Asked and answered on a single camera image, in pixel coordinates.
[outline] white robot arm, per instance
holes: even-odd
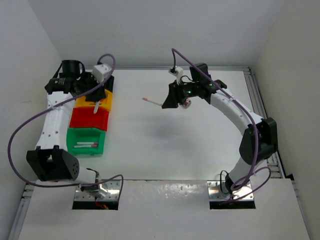
[[[200,63],[197,64],[196,67],[210,77],[206,64]],[[233,99],[230,99],[225,93],[219,90],[217,86],[208,81],[193,67],[190,67],[192,76],[190,82],[182,81],[181,76],[183,76],[183,69],[181,67],[176,66],[174,69],[170,69],[169,72],[177,78],[173,83],[169,84],[169,94],[162,104],[163,109],[177,108],[179,105],[186,106],[186,103],[188,103],[189,106],[191,104],[189,98],[198,96],[223,112],[223,114],[233,122],[240,131],[242,135],[242,141],[239,148],[241,157],[225,178],[225,187],[231,194],[232,185],[239,179],[247,176],[252,167],[255,151],[255,135],[252,121],[243,110],[236,105]],[[214,82],[229,96],[232,98],[234,97],[227,88],[227,85],[222,81],[216,80]],[[264,159],[269,158],[278,150],[277,124],[271,117],[264,119],[252,112],[238,100],[237,102],[250,114],[258,130],[258,155],[254,166],[256,168]]]
[[[82,73],[80,73],[78,61],[64,60],[61,66],[60,78],[56,73],[45,86],[48,109],[71,99],[72,94],[78,95],[81,94],[81,91],[86,92],[86,84],[91,89],[92,85],[102,82],[111,71],[108,65],[98,64],[93,67],[92,73],[87,73],[86,79],[79,79]],[[81,84],[82,89],[76,89],[76,84]],[[99,96],[91,97],[97,98],[98,101],[101,92],[105,93],[104,86],[102,91],[94,92]],[[92,184],[101,180],[97,171],[81,167],[78,159],[68,152],[66,137],[74,105],[75,101],[72,100],[49,111],[45,116],[41,136],[35,149],[27,151],[27,162],[39,180],[43,182],[63,181],[73,184]],[[97,198],[103,198],[107,194],[103,184],[95,187],[82,187],[82,189]]]

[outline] white cable connector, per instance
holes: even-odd
[[[111,67],[107,64],[94,65],[91,74],[95,77],[97,83],[101,83],[111,71]]]
[[[170,69],[169,73],[176,77],[176,82],[180,84],[180,79],[184,75],[184,70],[182,67],[176,66],[174,69]]]

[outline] white table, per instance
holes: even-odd
[[[243,71],[210,74],[252,109]],[[167,70],[117,70],[114,76],[104,154],[79,161],[104,178],[124,175],[119,210],[72,210],[74,187],[35,188],[20,240],[309,239],[289,179],[271,179],[256,192],[256,209],[210,210],[206,180],[218,179],[239,159],[236,127],[199,98],[188,109],[143,101],[165,100],[174,80]],[[253,188],[265,177],[252,177]]]
[[[234,96],[252,109],[243,71],[210,71]],[[105,178],[213,180],[239,159],[238,129],[219,110],[199,97],[188,109],[161,109],[175,77],[168,70],[117,70],[104,154],[79,158],[83,167]]]

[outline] marker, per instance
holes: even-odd
[[[152,104],[155,104],[155,105],[158,105],[158,106],[162,106],[162,104],[161,103],[158,103],[158,102],[155,102],[155,101],[151,101],[151,100],[149,100],[148,98],[146,98],[146,97],[143,97],[142,98],[142,100],[145,100],[145,101],[147,101],[147,102],[149,102],[149,103],[152,103]]]
[[[94,106],[94,109],[93,109],[93,114],[96,114],[96,113],[98,112],[99,104],[100,104],[100,101],[97,101],[97,102],[95,103],[95,106]]]
[[[96,148],[98,145],[75,145],[73,146],[75,149],[82,149],[82,148]]]
[[[94,141],[78,141],[77,145],[98,145],[98,142]]]

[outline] red bin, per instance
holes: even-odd
[[[107,131],[109,112],[99,107],[94,113],[95,107],[75,107],[72,111],[69,128],[96,128]]]

